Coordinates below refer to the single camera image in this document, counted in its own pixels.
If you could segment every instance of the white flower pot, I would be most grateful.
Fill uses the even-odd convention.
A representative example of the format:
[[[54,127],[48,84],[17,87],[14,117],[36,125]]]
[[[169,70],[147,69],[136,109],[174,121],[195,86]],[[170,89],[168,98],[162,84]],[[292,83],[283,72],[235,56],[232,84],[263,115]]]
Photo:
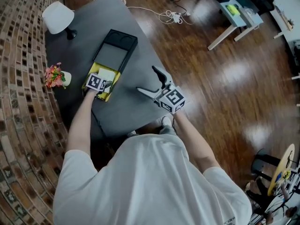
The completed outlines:
[[[72,75],[70,73],[68,73],[68,72],[65,72],[65,71],[62,71],[62,72],[64,73],[65,79],[66,79],[62,83],[62,85],[65,86],[65,87],[67,87],[70,84],[70,82],[71,82]]]

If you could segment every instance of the hardwood floor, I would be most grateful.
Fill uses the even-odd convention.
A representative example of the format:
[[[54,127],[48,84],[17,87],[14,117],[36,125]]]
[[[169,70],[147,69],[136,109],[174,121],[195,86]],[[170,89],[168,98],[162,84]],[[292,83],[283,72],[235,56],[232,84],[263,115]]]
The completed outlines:
[[[66,0],[78,9],[92,0]],[[183,10],[169,0],[126,0],[127,6]],[[288,145],[299,148],[297,87],[282,37],[269,14],[238,42],[234,31],[212,51],[210,45],[229,25],[213,0],[181,0],[188,24],[162,24],[149,11],[131,13],[151,41],[165,68],[185,92],[187,116],[211,145],[221,166],[241,187],[251,178],[254,155],[266,148],[280,157]]]

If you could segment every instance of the black lamp base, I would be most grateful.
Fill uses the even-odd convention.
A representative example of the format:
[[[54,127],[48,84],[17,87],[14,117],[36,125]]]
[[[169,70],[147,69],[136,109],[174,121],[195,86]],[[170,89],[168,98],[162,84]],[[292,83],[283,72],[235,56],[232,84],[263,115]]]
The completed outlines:
[[[67,33],[67,39],[72,40],[73,38],[76,37],[77,31],[76,30],[71,30],[70,28],[66,27],[65,31]]]

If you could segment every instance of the white cube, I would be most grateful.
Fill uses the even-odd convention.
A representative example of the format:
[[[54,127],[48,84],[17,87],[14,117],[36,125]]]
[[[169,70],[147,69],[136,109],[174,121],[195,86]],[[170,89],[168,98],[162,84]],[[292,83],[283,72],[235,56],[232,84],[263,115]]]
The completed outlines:
[[[91,73],[87,82],[86,82],[86,86],[88,88],[91,88],[93,90],[96,90],[96,91],[103,91],[104,88],[105,88],[105,84],[106,84],[106,80],[99,77],[98,75],[96,74],[93,74]]]
[[[159,105],[172,114],[180,110],[184,106],[185,101],[186,99],[179,86],[169,91],[158,100]]]

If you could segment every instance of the lamp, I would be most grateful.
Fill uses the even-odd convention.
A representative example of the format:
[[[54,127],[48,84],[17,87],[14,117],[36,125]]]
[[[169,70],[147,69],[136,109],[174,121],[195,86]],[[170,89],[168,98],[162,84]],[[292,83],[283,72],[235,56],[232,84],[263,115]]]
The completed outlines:
[[[57,34],[63,30],[67,32],[67,39],[75,38],[77,31],[68,28],[74,18],[74,12],[60,2],[49,5],[42,14],[42,18],[52,34]]]

